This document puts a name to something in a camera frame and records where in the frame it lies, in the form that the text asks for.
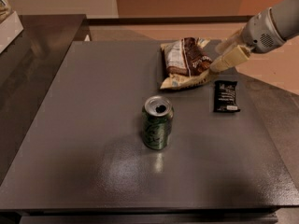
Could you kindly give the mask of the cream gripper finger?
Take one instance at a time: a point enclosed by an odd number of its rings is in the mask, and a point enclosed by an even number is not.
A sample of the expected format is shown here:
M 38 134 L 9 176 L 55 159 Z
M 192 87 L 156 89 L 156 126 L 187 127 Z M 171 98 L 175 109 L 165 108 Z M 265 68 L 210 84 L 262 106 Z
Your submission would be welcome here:
M 230 35 L 228 38 L 222 40 L 215 48 L 218 54 L 225 54 L 237 46 L 243 46 L 244 40 L 242 38 L 243 29 L 239 29 Z
M 245 46 L 236 45 L 228 48 L 220 57 L 218 57 L 209 69 L 214 73 L 220 73 L 227 69 L 245 63 L 251 55 L 250 50 Z

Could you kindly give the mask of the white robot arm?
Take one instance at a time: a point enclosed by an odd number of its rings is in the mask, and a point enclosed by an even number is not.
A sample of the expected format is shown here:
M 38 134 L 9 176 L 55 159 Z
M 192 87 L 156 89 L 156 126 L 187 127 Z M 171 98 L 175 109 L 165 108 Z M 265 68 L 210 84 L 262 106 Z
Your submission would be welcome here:
M 247 24 L 218 44 L 220 56 L 209 69 L 219 73 L 246 62 L 252 53 L 280 48 L 299 35 L 299 0 L 283 0 L 253 16 Z

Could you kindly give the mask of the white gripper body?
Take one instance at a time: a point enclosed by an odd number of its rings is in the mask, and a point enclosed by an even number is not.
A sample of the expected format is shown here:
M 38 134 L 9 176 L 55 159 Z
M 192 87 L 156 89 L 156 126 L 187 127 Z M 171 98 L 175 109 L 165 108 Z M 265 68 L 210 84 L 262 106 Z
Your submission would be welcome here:
M 274 23 L 271 8 L 253 16 L 243 28 L 241 38 L 251 52 L 259 54 L 268 53 L 285 44 Z

